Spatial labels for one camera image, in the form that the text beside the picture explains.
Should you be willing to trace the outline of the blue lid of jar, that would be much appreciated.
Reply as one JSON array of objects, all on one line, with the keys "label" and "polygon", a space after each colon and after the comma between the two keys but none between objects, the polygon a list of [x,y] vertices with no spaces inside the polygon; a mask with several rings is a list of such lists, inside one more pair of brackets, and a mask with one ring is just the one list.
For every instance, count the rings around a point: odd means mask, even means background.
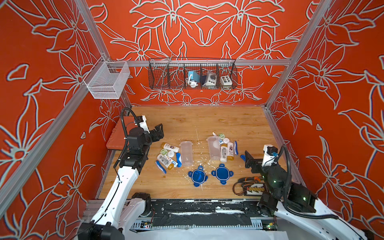
[{"label": "blue lid of jar", "polygon": [[222,185],[226,185],[227,181],[234,176],[234,172],[226,168],[224,163],[221,163],[214,171],[211,171],[211,175],[217,178]]},{"label": "blue lid of jar", "polygon": [[191,178],[195,187],[199,187],[208,180],[208,176],[202,165],[198,166],[198,168],[193,171],[189,171],[188,177]]}]

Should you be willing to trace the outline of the orange cap lotion bottle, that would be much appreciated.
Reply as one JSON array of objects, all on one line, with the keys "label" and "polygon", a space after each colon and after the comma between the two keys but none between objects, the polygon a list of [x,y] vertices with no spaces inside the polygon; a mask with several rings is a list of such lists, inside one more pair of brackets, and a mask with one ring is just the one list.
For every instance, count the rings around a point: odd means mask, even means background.
[{"label": "orange cap lotion bottle", "polygon": [[227,144],[227,160],[228,161],[234,160],[234,144],[231,142]]}]

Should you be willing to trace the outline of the clear jar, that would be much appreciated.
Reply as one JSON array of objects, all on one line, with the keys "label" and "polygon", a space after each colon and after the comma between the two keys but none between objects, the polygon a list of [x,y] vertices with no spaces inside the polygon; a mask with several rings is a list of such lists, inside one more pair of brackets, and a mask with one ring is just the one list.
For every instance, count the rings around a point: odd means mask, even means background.
[{"label": "clear jar", "polygon": [[191,141],[184,141],[180,143],[182,166],[189,167],[194,164],[193,159],[193,143]]},{"label": "clear jar", "polygon": [[219,161],[221,158],[221,144],[219,139],[217,136],[207,138],[210,160],[212,161]]}]

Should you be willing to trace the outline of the small toothpaste tube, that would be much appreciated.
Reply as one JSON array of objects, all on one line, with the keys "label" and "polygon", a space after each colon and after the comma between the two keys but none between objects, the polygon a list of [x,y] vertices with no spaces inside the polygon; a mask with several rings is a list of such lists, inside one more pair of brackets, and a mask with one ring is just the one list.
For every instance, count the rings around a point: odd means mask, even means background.
[{"label": "small toothpaste tube", "polygon": [[220,145],[222,145],[224,143],[223,140],[215,132],[212,132],[212,134],[214,137],[218,138]]}]

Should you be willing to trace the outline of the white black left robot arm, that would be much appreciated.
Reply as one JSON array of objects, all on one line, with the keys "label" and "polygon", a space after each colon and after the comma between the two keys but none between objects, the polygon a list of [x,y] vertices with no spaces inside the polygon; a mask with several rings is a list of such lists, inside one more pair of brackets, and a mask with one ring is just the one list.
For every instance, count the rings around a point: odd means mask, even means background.
[{"label": "white black left robot arm", "polygon": [[164,137],[163,125],[149,132],[135,127],[124,134],[124,148],[115,164],[117,177],[91,221],[79,227],[77,240],[124,240],[137,218],[151,211],[150,194],[136,193],[130,201],[127,198],[148,160],[150,146]]}]

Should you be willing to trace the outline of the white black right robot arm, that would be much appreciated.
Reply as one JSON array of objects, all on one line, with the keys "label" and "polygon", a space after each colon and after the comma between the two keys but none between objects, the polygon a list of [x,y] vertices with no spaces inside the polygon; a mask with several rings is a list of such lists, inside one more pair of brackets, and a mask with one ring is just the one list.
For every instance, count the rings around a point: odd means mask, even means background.
[{"label": "white black right robot arm", "polygon": [[284,219],[321,240],[372,240],[373,233],[360,230],[336,215],[312,191],[292,178],[292,164],[286,145],[280,149],[265,145],[262,159],[245,152],[245,167],[259,174],[267,186],[258,202],[268,216]]}]

